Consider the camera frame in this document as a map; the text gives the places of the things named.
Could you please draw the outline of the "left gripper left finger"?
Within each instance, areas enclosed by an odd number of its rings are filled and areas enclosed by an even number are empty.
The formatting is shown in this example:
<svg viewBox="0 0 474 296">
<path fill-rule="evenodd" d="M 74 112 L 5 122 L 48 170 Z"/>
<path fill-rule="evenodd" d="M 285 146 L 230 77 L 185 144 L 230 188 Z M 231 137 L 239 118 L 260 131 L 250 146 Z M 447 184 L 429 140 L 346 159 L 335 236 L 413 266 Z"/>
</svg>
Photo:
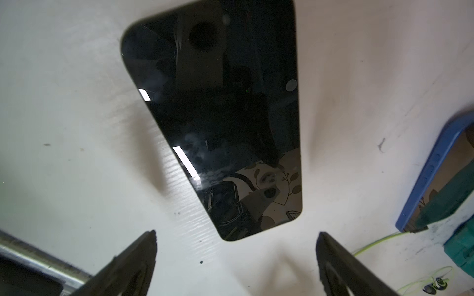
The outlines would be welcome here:
<svg viewBox="0 0 474 296">
<path fill-rule="evenodd" d="M 153 277 L 158 252 L 156 232 L 143 233 L 74 296 L 145 296 Z"/>
</svg>

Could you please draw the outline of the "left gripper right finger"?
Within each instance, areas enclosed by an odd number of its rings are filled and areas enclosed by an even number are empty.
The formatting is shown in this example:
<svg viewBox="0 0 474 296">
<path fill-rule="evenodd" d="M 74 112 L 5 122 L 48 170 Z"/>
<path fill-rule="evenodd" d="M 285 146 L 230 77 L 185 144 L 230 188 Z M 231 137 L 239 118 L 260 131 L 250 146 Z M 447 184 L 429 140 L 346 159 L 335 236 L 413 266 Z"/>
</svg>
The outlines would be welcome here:
<svg viewBox="0 0 474 296">
<path fill-rule="evenodd" d="M 326 232 L 319 233 L 316 256 L 320 281 L 328 296 L 397 295 Z"/>
</svg>

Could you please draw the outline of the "blue phone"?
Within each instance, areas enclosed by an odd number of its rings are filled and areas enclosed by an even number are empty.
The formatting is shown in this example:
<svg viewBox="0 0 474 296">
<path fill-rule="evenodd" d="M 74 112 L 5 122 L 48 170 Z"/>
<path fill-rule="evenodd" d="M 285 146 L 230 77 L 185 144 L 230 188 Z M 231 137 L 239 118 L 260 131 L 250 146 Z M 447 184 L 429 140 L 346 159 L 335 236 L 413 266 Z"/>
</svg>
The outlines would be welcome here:
<svg viewBox="0 0 474 296">
<path fill-rule="evenodd" d="M 401 233 L 416 233 L 453 215 L 474 191 L 474 113 L 442 129 L 397 219 Z"/>
</svg>

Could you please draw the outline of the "black phone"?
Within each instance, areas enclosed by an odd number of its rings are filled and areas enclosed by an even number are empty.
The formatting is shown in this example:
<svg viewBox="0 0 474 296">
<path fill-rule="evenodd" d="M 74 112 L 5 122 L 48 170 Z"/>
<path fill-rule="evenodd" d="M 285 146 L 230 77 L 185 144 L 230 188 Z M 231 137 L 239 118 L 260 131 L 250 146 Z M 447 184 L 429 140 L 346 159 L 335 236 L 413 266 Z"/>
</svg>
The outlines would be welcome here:
<svg viewBox="0 0 474 296">
<path fill-rule="evenodd" d="M 223 240 L 300 216 L 292 1 L 195 1 L 129 26 L 121 53 Z"/>
</svg>

